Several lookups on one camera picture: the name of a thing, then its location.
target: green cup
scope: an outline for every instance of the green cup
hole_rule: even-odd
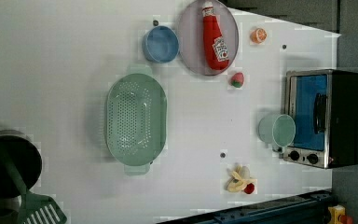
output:
[[[258,136],[272,149],[289,146],[295,139],[296,125],[292,117],[285,114],[270,114],[261,119]]]

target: oven window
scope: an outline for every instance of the oven window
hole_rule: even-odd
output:
[[[327,75],[296,78],[296,137],[294,147],[324,150],[324,133],[314,131],[314,104],[316,95],[326,95]]]

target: black pot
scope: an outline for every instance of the black pot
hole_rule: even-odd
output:
[[[7,151],[27,188],[33,187],[42,172],[42,158],[37,148],[23,133],[17,131],[0,132],[0,148]],[[0,160],[0,198],[8,199],[19,195],[20,193],[8,175],[5,165]]]

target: green colander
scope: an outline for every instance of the green colander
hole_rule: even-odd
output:
[[[107,97],[106,141],[126,174],[142,175],[165,145],[167,98],[150,67],[129,70]]]

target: yellow object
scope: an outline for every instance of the yellow object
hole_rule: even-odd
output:
[[[242,167],[238,166],[235,171],[231,173],[233,179],[228,184],[227,190],[229,192],[239,192],[241,190],[244,190],[248,184],[254,183],[255,180],[246,176],[245,178],[242,178],[240,173],[242,171]]]
[[[328,207],[331,214],[331,220],[328,224],[343,224],[338,220],[339,216],[345,215],[345,207],[337,205],[334,207]]]

